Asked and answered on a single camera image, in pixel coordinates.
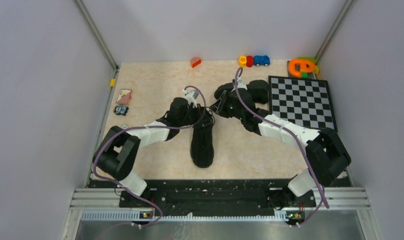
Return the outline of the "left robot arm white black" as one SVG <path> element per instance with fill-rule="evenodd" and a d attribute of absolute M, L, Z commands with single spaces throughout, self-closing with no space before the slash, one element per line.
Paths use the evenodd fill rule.
<path fill-rule="evenodd" d="M 130 190 L 131 200 L 143 207 L 150 201 L 150 193 L 146 181 L 133 169 L 138 150 L 169 141 L 181 129 L 191 127 L 191 159 L 197 167 L 208 168 L 214 159 L 214 124 L 213 113 L 207 107 L 176 97 L 165 115 L 146 126 L 129 130 L 111 127 L 93 156 L 93 166 L 108 174 L 117 185 Z"/>

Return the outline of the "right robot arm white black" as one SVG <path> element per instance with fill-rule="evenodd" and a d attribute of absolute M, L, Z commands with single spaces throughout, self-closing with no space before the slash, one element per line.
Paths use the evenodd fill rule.
<path fill-rule="evenodd" d="M 303 195 L 318 187 L 329 187 L 352 162 L 338 133 L 329 127 L 313 129 L 296 125 L 256 108 L 259 99 L 243 88 L 218 89 L 212 110 L 224 118 L 237 118 L 243 127 L 257 135 L 273 138 L 301 151 L 307 169 L 292 178 L 284 188 L 283 200 L 296 206 Z"/>

